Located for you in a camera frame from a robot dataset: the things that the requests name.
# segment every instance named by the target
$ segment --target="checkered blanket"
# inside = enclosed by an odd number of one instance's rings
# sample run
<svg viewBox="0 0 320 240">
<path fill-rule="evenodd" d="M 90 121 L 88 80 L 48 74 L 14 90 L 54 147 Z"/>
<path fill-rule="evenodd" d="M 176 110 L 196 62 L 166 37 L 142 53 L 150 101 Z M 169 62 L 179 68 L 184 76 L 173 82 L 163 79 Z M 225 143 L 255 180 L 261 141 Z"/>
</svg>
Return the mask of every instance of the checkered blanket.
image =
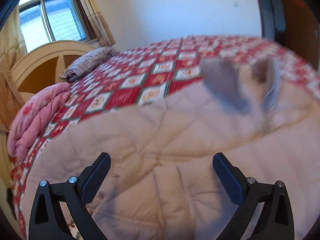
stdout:
<svg viewBox="0 0 320 240">
<path fill-rule="evenodd" d="M 225 57 L 253 64 L 265 57 L 281 60 L 282 78 L 320 99 L 320 78 L 303 59 L 270 41 L 248 37 L 192 36 L 153 43 L 120 53 L 71 86 L 70 100 L 39 135 L 23 163 L 12 171 L 14 208 L 26 235 L 20 210 L 28 174 L 38 154 L 70 126 L 97 114 L 132 105 L 147 105 L 201 80 L 202 57 Z"/>
</svg>

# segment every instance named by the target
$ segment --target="window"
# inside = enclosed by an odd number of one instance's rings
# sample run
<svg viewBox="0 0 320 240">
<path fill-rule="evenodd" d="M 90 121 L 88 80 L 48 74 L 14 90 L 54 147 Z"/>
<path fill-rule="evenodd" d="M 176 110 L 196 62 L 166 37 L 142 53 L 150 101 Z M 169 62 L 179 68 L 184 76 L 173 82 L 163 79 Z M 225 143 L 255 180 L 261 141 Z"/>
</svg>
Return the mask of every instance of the window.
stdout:
<svg viewBox="0 0 320 240">
<path fill-rule="evenodd" d="M 20 25 L 30 52 L 51 41 L 89 41 L 76 0 L 20 0 Z"/>
</svg>

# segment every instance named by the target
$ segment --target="metal screw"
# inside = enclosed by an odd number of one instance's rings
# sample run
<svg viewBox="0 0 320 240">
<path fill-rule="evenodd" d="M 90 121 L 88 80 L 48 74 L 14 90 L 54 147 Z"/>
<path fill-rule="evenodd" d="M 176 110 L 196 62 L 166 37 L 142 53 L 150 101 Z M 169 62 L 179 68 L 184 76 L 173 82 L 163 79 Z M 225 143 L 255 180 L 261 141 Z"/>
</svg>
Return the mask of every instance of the metal screw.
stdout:
<svg viewBox="0 0 320 240">
<path fill-rule="evenodd" d="M 75 183 L 77 181 L 77 177 L 70 177 L 69 182 L 70 183 Z"/>
<path fill-rule="evenodd" d="M 46 180 L 41 180 L 40 186 L 44 187 L 45 185 L 47 185 L 47 181 Z"/>
<path fill-rule="evenodd" d="M 254 177 L 247 177 L 247 182 L 249 182 L 250 184 L 253 184 L 256 182 L 256 179 Z"/>
<path fill-rule="evenodd" d="M 283 183 L 283 181 L 281 181 L 281 180 L 278 180 L 278 181 L 277 181 L 277 185 L 278 185 L 279 187 L 284 187 L 284 183 Z"/>
</svg>

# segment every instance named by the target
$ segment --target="striped pillow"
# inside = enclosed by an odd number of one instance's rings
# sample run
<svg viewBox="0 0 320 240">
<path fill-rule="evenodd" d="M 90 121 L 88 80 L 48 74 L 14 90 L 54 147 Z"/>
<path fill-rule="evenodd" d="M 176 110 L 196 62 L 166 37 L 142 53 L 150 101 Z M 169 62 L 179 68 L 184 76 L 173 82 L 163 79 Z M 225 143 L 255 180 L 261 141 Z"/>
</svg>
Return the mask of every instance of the striped pillow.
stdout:
<svg viewBox="0 0 320 240">
<path fill-rule="evenodd" d="M 111 47 L 102 47 L 90 51 L 80 58 L 76 59 L 73 63 L 71 63 L 64 73 L 60 75 L 61 78 L 68 78 L 73 75 L 81 76 L 85 72 L 89 73 L 90 69 L 93 70 L 95 67 L 100 65 L 104 60 L 111 58 L 117 54 L 115 50 Z"/>
</svg>

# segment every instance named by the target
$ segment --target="rolled pink blanket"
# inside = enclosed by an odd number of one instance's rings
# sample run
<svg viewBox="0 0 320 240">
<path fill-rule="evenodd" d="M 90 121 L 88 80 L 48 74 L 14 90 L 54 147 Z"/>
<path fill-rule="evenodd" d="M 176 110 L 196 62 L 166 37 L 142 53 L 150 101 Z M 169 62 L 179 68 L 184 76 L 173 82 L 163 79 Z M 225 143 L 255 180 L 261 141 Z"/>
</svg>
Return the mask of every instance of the rolled pink blanket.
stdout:
<svg viewBox="0 0 320 240">
<path fill-rule="evenodd" d="M 14 118 L 8 135 L 10 156 L 23 161 L 38 134 L 44 130 L 57 110 L 70 95 L 69 83 L 58 83 L 34 95 Z"/>
</svg>

